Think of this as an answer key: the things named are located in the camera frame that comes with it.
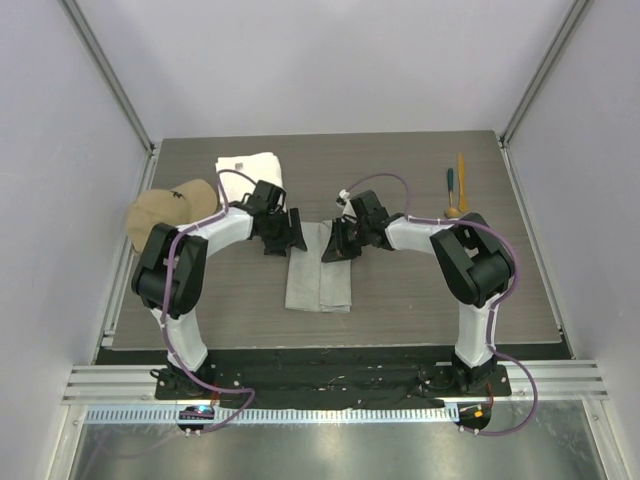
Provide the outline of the grey cloth napkin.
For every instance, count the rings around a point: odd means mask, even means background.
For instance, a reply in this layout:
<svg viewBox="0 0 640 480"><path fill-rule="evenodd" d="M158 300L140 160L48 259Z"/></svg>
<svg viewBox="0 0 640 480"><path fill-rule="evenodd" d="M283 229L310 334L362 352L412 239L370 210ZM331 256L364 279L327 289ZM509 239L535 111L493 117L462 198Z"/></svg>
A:
<svg viewBox="0 0 640 480"><path fill-rule="evenodd" d="M351 262L323 263L331 222L303 222L307 251L291 251L285 308L314 313L349 313L352 306Z"/></svg>

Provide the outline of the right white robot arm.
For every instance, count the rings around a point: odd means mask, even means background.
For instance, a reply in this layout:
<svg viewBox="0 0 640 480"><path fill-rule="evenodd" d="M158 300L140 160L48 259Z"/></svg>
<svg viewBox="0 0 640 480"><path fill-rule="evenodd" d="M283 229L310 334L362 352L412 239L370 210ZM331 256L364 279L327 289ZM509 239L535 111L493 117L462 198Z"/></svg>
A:
<svg viewBox="0 0 640 480"><path fill-rule="evenodd" d="M516 273L515 261L504 244L476 213L461 219L391 215L371 190L355 196L343 190L336 203L342 214L332 221L322 262L353 260L366 246L436 258L459 305L451 386L465 395L477 393L496 368L494 324L498 304Z"/></svg>

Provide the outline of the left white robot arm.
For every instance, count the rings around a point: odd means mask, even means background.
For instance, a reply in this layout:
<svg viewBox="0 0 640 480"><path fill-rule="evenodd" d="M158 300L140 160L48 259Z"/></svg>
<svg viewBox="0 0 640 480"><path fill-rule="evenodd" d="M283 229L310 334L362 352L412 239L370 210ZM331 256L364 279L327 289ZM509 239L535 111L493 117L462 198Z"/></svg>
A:
<svg viewBox="0 0 640 480"><path fill-rule="evenodd" d="M266 255L307 249L297 208L286 207L283 187L259 180L239 201L221 212L185 225L159 223L151 230L136 266L132 290L156 318L167 349L167 365L150 371L160 399L200 399L252 395L251 388L215 384L215 368L196 315L209 257L246 240L259 238Z"/></svg>

